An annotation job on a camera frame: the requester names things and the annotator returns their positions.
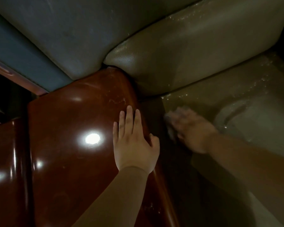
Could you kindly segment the person's right hand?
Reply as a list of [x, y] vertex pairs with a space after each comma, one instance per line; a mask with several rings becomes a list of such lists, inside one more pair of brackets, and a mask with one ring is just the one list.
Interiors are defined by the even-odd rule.
[[207, 153], [207, 142], [213, 136], [218, 134], [218, 130], [204, 117], [200, 116], [193, 126], [190, 127], [185, 139], [179, 139], [185, 146], [193, 152]]

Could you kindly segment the person's left hand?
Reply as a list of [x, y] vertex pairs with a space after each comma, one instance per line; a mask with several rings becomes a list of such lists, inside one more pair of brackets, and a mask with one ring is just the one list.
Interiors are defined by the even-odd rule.
[[132, 135], [125, 137], [126, 111], [119, 114], [119, 141], [114, 147], [116, 166], [119, 171], [127, 167], [140, 168], [149, 175], [156, 166], [159, 154], [152, 150], [151, 143], [144, 137], [141, 113], [138, 109], [133, 110]]

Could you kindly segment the grey cleaning cloth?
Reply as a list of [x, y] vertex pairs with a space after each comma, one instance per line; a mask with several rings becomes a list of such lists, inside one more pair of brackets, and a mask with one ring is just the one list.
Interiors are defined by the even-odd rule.
[[171, 117], [169, 113], [165, 113], [164, 117], [164, 122], [167, 128], [167, 134], [169, 136], [169, 138], [174, 142], [177, 143], [178, 141], [178, 133], [177, 131], [174, 129], [172, 123], [171, 123]]

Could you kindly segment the person's right forearm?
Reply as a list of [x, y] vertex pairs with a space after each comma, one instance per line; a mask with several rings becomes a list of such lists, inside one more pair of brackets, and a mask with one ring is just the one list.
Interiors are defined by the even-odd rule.
[[283, 156], [220, 133], [206, 137], [205, 150], [284, 225]]

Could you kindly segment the person's left forearm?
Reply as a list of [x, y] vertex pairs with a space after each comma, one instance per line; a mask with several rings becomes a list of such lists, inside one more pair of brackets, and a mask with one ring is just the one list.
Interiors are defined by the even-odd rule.
[[72, 227], [134, 227], [147, 178], [138, 167], [122, 169]]

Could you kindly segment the beige leather seat cushion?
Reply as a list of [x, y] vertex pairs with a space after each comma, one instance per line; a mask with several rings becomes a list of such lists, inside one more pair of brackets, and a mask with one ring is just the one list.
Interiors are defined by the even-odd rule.
[[[274, 52], [161, 97], [165, 112], [186, 106], [221, 133], [284, 156], [284, 61]], [[193, 154], [209, 226], [284, 227], [265, 206], [212, 158]]]

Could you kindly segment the beige leather back cushion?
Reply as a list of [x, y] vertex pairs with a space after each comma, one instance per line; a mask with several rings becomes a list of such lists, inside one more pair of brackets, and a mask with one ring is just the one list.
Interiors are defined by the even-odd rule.
[[143, 96], [162, 94], [268, 50], [283, 28], [284, 0], [202, 0], [128, 38], [104, 64]]

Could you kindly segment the grey leather back cushion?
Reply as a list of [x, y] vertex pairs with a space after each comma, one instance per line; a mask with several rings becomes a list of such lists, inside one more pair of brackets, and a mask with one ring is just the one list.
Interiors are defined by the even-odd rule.
[[0, 0], [0, 14], [71, 79], [151, 23], [197, 0]]

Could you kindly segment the blue-grey leather sofa side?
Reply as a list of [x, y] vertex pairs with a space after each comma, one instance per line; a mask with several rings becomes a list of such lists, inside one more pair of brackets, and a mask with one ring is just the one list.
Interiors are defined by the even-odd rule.
[[70, 77], [1, 15], [0, 62], [48, 92], [72, 83]]

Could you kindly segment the reddish wooden frame trim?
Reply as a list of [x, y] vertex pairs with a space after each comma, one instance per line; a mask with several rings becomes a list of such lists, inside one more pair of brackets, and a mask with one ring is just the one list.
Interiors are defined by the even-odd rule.
[[26, 90], [34, 93], [37, 96], [42, 96], [48, 93], [44, 88], [33, 83], [31, 80], [22, 76], [12, 68], [0, 62], [0, 75], [6, 77], [10, 81], [18, 84], [19, 86], [25, 88]]

